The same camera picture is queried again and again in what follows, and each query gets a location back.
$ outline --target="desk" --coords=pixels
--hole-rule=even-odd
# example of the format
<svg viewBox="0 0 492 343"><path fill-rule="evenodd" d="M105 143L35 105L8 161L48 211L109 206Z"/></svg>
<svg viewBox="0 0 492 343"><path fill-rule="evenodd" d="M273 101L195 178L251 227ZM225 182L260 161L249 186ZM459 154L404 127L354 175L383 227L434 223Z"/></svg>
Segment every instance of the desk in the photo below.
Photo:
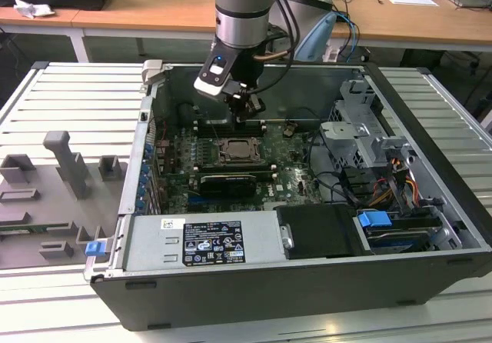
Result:
<svg viewBox="0 0 492 343"><path fill-rule="evenodd" d="M388 0L352 0L349 11L361 29L359 45L492 52L492 13L456 10L448 0L439 7L392 5ZM340 10L344 4L335 0ZM58 16L29 20L0 8L6 32L70 37L80 62L90 55L85 36L210 39L215 30L214 0L109 0L100 12L57 10ZM348 37L337 24L333 43Z"/></svg>
<svg viewBox="0 0 492 343"><path fill-rule="evenodd" d="M352 0L348 9L361 29L360 45L456 51L492 51L492 12L456 9L449 0L439 7L393 5L388 0ZM334 0L345 11L341 0ZM339 24L333 38L343 37Z"/></svg>

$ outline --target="slotted metal surface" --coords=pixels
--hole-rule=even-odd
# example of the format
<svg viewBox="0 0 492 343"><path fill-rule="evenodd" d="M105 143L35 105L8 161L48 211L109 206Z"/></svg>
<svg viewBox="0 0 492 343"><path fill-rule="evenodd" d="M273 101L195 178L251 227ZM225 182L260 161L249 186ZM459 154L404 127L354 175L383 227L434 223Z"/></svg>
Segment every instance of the slotted metal surface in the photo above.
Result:
<svg viewBox="0 0 492 343"><path fill-rule="evenodd" d="M102 155L126 162L141 99L140 64L51 63L38 70L0 126L0 160L27 154L35 165L55 164L42 145L50 130L70 133L72 152L86 163Z"/></svg>
<svg viewBox="0 0 492 343"><path fill-rule="evenodd" d="M381 71L492 214L492 141L488 134L433 77L415 69L381 68ZM383 116L394 133L402 135L390 112L383 110Z"/></svg>
<svg viewBox="0 0 492 343"><path fill-rule="evenodd" d="M69 66L73 74L101 73L121 75L139 73L140 65L90 65L51 64L46 72L64 74ZM414 69L385 69L388 78L422 78ZM29 92L32 100L76 101L139 100L139 92ZM445 98L435 90L431 93L404 93L406 101L442 102ZM113 110L117 115L121 110ZM72 149L87 145L91 134L105 136L133 132L136 119L78 119L78 120L26 120L9 119L2 125L10 133L38 134L28 142L37 142L48 130L65 128L71 132ZM433 138L475 138L477 133L462 118L419 118ZM393 129L396 123L390 120ZM8 134L3 131L0 137ZM468 179L474 173L487 168L492 162L489 150L446 152L456 169ZM492 189L476 191L477 197L492 202ZM427 304L402 308L353 311L331 315L304 316L269 321L251 321L239 324L199 326L193 328L169 328L160 331L132 332L123 329L118 319L84 281L80 266L59 267L44 270L0 271L0 341L12 342L87 342L118 341L127 343L252 343L252 342L363 342L363 343L444 343L492 341L492 274L484 278L471 278L432 298ZM240 308L234 304L234 293L218 301L214 308Z"/></svg>

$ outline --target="robotic arm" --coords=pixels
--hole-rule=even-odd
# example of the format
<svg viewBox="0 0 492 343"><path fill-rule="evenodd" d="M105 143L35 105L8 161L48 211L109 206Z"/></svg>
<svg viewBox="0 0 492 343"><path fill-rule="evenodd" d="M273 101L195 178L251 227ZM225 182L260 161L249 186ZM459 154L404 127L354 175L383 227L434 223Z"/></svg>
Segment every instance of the robotic arm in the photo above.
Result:
<svg viewBox="0 0 492 343"><path fill-rule="evenodd" d="M329 12L331 0L275 0L284 24L288 28L290 46L287 50L266 55L269 14L274 0L215 0L216 34L208 56L194 86L209 98L222 99L228 103L234 124L239 124L258 112L265 110L257 93L258 78L264 63L289 55L287 72L294 60L294 50L299 43L301 32L290 3L300 7L320 8Z"/></svg>

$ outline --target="blue plastic latch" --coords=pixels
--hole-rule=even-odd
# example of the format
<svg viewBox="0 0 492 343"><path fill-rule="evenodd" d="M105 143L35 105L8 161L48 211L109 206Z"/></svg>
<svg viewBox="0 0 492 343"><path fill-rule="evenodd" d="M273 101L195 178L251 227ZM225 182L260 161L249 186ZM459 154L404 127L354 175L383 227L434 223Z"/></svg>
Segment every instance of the blue plastic latch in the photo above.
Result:
<svg viewBox="0 0 492 343"><path fill-rule="evenodd" d="M385 211L366 211L358 217L363 228L366 226L392 226L393 224Z"/></svg>
<svg viewBox="0 0 492 343"><path fill-rule="evenodd" d="M104 256L106 254L106 241L90 241L85 246L85 255L89 256Z"/></svg>

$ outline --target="metal case frame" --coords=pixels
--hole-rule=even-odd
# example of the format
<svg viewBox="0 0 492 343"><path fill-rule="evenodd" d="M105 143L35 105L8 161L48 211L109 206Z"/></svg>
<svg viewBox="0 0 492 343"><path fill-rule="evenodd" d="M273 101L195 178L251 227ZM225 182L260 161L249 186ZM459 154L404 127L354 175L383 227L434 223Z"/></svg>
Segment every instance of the metal case frame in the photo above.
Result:
<svg viewBox="0 0 492 343"><path fill-rule="evenodd" d="M245 263L233 268L191 268L186 272L129 272L122 266L130 241L127 235L135 218L131 206L125 205L125 198L135 198L131 181L137 181L139 173L133 172L130 163L125 181L128 193L124 190L121 199L122 212L110 266L91 278L93 289L125 328L140 331L418 305L456 281L483 276L491 270L492 218L381 71L374 65L305 67L356 68L365 74L400 129L408 133L417 153L425 157L432 176L442 181L448 198L466 220L479 247L421 254L286 260L274 265ZM157 88L151 89L142 107L150 107L147 101L152 101L156 91ZM146 130L147 123L139 122L131 151L131 160L137 163L141 161Z"/></svg>

